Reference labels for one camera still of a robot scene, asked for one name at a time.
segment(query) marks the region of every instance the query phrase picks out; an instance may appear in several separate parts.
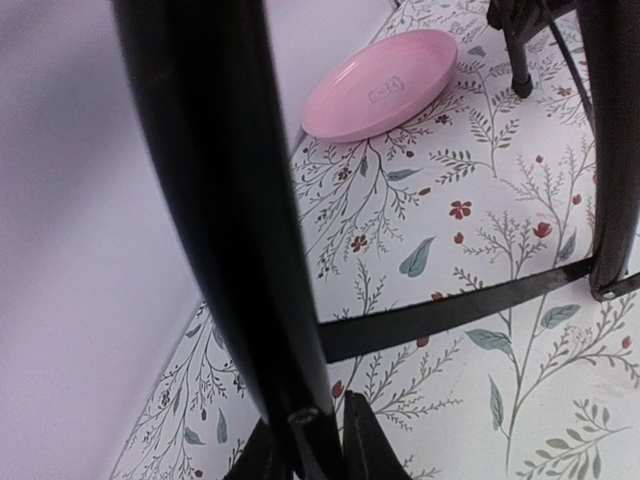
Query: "pink dish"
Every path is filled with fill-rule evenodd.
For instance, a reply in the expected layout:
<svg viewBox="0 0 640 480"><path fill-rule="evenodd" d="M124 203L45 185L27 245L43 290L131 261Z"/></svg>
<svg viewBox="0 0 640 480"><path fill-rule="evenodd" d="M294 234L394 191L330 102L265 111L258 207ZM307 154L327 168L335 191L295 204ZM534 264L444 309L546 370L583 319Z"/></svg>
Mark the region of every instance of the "pink dish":
<svg viewBox="0 0 640 480"><path fill-rule="evenodd" d="M444 90L458 48L439 30L414 30L374 43L327 75L309 96L302 128L351 142L417 115Z"/></svg>

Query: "white wall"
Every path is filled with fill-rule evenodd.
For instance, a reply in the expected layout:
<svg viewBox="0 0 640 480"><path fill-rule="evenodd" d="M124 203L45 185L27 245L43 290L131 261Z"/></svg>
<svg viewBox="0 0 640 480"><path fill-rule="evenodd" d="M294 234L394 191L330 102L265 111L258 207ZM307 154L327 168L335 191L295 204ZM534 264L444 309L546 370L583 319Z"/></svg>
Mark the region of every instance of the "white wall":
<svg viewBox="0 0 640 480"><path fill-rule="evenodd" d="M271 0L290 141L386 0ZM106 478L198 291L107 0L0 3L0 480Z"/></svg>

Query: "white floor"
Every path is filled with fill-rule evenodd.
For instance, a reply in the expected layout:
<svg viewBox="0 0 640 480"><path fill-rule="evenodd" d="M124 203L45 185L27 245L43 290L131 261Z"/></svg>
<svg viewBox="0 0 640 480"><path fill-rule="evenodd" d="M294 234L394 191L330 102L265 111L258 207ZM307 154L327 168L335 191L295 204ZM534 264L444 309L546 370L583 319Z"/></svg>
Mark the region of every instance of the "white floor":
<svg viewBox="0 0 640 480"><path fill-rule="evenodd" d="M486 7L407 0L381 37L451 32L459 44L451 85L386 135L349 145L306 138L295 153L322 319L437 299L589 254L593 137L575 86L543 32L528 46L536 88L518 100ZM575 17L560 24L586 76ZM632 267L640 265L635 257ZM364 392L416 480L636 478L634 298L598 304L580 281L332 366L338 416L346 388ZM112 478L222 478L256 419L203 307Z"/></svg>

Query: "stool leg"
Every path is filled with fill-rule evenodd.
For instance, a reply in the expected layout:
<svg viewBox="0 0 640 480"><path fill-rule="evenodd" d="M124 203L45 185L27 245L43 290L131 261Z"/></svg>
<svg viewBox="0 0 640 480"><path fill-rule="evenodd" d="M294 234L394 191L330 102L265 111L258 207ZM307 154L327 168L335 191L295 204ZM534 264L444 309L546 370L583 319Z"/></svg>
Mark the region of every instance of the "stool leg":
<svg viewBox="0 0 640 480"><path fill-rule="evenodd" d="M511 2L505 0L492 0L492 7L489 7L489 13L492 17L492 26L495 21L495 10L498 11L500 17L500 25L504 32L504 39L507 43L507 51L509 52L509 61L511 62L511 70L513 72L511 80L511 88L520 98L527 98L533 91L533 82L529 75L527 67L527 54L524 49L524 43L518 40L513 33L513 24L511 22L512 5Z"/></svg>
<svg viewBox="0 0 640 480"><path fill-rule="evenodd" d="M640 211L640 3L578 0L595 113L596 225L591 290L624 276Z"/></svg>

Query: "black metal stool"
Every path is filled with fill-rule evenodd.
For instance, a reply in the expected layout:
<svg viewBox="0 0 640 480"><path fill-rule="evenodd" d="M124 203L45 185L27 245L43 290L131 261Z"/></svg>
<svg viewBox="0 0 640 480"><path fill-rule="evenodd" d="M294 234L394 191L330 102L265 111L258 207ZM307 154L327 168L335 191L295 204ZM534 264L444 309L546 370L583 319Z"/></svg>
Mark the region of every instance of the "black metal stool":
<svg viewBox="0 0 640 480"><path fill-rule="evenodd" d="M594 256L438 302L322 325L307 278L261 2L115 4L174 221L262 414L228 480L284 480L293 471L314 480L408 479L357 393L346 396L341 446L327 363L463 325L586 275L598 300L640 286L640 274L623 279L640 208L640 4L557 0L549 6L553 16L577 6L591 72ZM523 97L531 91L524 44L546 25L543 13L533 0L494 0L489 12L490 23L505 30L513 86ZM223 68L212 69L211 58Z"/></svg>

